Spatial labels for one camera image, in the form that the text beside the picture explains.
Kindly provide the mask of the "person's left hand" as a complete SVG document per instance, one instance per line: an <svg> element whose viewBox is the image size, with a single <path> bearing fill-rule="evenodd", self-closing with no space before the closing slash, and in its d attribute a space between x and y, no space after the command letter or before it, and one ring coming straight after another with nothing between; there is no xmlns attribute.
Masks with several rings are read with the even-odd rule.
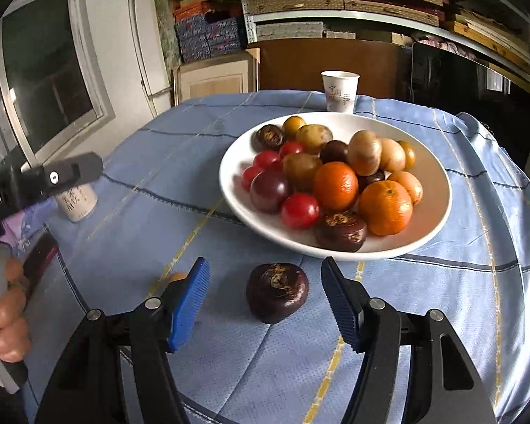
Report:
<svg viewBox="0 0 530 424"><path fill-rule="evenodd" d="M24 317L27 297L22 287L23 266L17 258L8 258L4 274L8 288L0 297L0 359L6 363L18 363L31 349Z"/></svg>

